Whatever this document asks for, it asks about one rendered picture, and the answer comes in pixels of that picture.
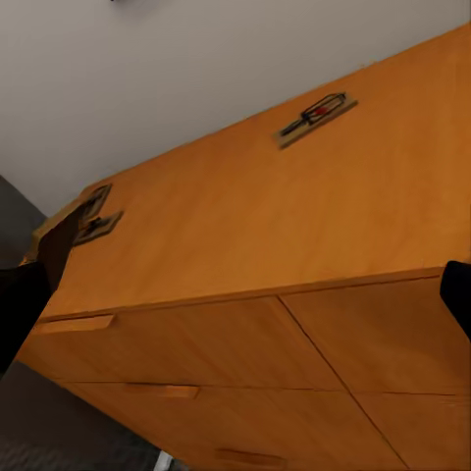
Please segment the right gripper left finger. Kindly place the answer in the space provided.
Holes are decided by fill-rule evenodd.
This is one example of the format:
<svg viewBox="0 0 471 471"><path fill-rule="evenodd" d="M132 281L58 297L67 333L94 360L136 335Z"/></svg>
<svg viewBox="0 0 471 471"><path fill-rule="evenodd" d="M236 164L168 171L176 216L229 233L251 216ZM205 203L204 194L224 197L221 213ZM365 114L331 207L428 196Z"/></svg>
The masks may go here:
<svg viewBox="0 0 471 471"><path fill-rule="evenodd" d="M41 261L0 269L0 380L51 296Z"/></svg>

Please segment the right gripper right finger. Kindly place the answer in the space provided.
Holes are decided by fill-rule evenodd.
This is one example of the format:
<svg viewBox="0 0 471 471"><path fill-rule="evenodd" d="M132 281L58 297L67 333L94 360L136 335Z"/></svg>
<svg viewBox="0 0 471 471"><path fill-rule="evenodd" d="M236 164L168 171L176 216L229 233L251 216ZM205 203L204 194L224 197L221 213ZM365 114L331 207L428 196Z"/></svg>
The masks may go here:
<svg viewBox="0 0 471 471"><path fill-rule="evenodd" d="M471 340L471 264L448 261L440 295Z"/></svg>

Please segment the mousetrap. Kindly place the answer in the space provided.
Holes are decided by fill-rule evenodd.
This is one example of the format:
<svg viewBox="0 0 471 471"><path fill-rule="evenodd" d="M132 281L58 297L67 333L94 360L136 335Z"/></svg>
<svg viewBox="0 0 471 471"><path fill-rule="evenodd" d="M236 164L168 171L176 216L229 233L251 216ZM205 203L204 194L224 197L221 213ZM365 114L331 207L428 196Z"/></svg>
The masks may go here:
<svg viewBox="0 0 471 471"><path fill-rule="evenodd" d="M97 190L92 192L91 197L87 199L85 202L85 207L83 208L83 214L81 215L80 221L79 221L79 226L82 226L84 222L87 220L97 216L106 200L108 197L110 190L112 188L113 184L108 183L103 186L99 186Z"/></svg>
<svg viewBox="0 0 471 471"><path fill-rule="evenodd" d="M32 231L24 263L41 261L54 293L64 274L71 241L79 228L85 199L77 195L65 208L59 209L45 223Z"/></svg>
<svg viewBox="0 0 471 471"><path fill-rule="evenodd" d="M111 231L113 231L115 228L115 225L119 222L122 215L123 211L120 210L102 219L98 217L97 220L93 220L89 224L78 226L69 249L71 250L73 247L76 247L80 244L110 234Z"/></svg>
<svg viewBox="0 0 471 471"><path fill-rule="evenodd" d="M313 108L301 113L297 119L291 121L288 125L275 131L272 137L280 149L284 150L290 144L301 140L310 132L329 123L357 104L357 99L354 99L345 91L333 93Z"/></svg>

